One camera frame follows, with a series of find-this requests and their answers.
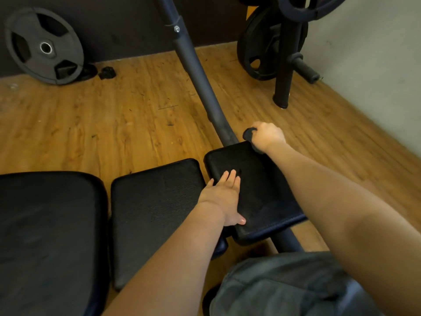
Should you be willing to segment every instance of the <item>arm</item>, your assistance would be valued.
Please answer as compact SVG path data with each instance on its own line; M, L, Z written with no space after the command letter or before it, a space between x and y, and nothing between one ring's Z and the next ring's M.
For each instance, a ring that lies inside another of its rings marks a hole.
M196 315L206 271L224 226L245 224L237 212L240 178L225 172L111 303L103 316Z
M344 269L387 315L419 315L419 232L371 192L293 150L275 125L253 127L253 143L281 169Z

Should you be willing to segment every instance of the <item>wall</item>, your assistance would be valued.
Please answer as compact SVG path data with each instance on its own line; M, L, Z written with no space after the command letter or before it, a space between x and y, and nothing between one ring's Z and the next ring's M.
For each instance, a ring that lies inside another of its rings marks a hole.
M323 81L421 157L421 0L346 0L302 53Z
M247 7L237 0L174 0L195 46L235 41ZM74 28L87 61L98 62L172 50L152 0L0 0L0 20L14 10L51 10ZM0 77L21 73L0 37Z

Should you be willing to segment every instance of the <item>hand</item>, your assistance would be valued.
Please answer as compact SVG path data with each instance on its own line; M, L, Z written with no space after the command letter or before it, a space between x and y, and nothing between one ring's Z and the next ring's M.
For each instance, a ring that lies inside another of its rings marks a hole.
M224 215L224 226L245 224L245 218L237 212L240 178L235 174L235 170L231 173L225 171L215 186L211 179L197 202L198 206L210 205L220 210Z
M284 132L275 124L254 122L252 127L257 128L257 131L253 131L251 142L262 152L266 153L269 145L273 143L286 144Z

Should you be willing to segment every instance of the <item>dark wall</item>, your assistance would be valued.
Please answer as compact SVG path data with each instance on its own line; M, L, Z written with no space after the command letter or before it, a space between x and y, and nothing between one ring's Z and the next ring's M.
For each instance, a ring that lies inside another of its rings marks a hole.
M237 40L247 8L236 0L174 0L195 46ZM43 7L64 18L78 34L88 62L172 50L152 0L0 0L0 20L14 10ZM19 74L4 36L0 38L0 77Z

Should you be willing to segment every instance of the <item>person's right arm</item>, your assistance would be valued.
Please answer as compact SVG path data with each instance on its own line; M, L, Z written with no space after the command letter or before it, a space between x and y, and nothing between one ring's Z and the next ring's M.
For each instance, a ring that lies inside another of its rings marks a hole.
M252 142L281 169L332 254L387 316L421 314L421 234L380 198L292 149L272 123Z

